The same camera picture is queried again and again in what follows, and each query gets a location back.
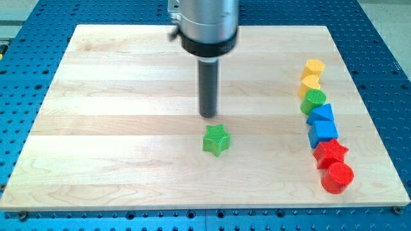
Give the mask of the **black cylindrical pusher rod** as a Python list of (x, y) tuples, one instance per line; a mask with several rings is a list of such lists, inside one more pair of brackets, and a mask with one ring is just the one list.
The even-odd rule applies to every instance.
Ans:
[(198, 59), (199, 112), (202, 117), (216, 115), (218, 59)]

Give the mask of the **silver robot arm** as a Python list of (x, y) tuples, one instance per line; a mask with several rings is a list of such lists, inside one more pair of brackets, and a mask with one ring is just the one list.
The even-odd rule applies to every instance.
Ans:
[(196, 56), (199, 113), (212, 118), (217, 111), (219, 58), (235, 47), (238, 34), (238, 0), (169, 0), (168, 12), (176, 28), (170, 41)]

